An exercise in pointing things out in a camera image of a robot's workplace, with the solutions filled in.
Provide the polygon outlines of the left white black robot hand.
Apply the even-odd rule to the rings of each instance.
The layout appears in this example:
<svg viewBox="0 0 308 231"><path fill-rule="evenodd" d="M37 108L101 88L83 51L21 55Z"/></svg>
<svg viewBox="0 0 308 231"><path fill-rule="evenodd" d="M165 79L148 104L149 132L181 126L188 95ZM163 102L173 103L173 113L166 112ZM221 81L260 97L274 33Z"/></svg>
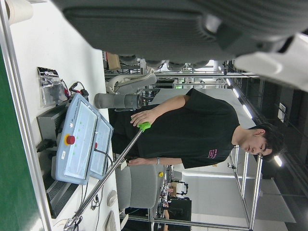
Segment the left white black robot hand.
<svg viewBox="0 0 308 231"><path fill-rule="evenodd" d="M94 48L174 65L236 68L308 89L305 0L55 0Z"/></svg>

